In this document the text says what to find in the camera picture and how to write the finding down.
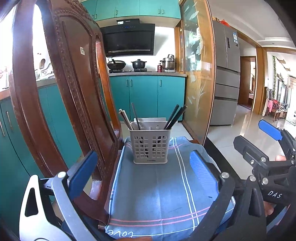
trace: black pot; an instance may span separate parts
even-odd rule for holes
[[[142,61],[142,60],[138,59],[137,61],[132,62],[133,63],[133,68],[134,69],[144,69],[146,62],[147,61]]]
[[[126,63],[122,60],[114,60],[107,63],[107,66],[110,70],[120,70],[126,66]]]

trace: refrigerator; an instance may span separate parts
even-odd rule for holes
[[[210,125],[232,125],[240,82],[240,54],[237,32],[213,21],[216,46],[216,84]]]

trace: wooden chair in background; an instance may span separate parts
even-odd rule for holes
[[[107,224],[104,209],[114,168],[123,146],[114,109],[99,26],[78,0],[22,0],[13,25],[10,94],[26,144],[45,177],[67,166],[44,118],[35,81],[32,47],[33,10],[38,5],[57,85],[84,155],[98,153],[90,195],[75,204],[89,217]],[[101,79],[110,120],[98,80]]]

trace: black range hood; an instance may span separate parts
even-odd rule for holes
[[[117,25],[101,28],[106,57],[153,55],[155,24],[139,19],[117,20]]]

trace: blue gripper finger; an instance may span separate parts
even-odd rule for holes
[[[280,130],[274,127],[272,124],[268,123],[267,121],[260,120],[258,126],[260,130],[264,131],[266,134],[268,134],[276,141],[283,139]]]

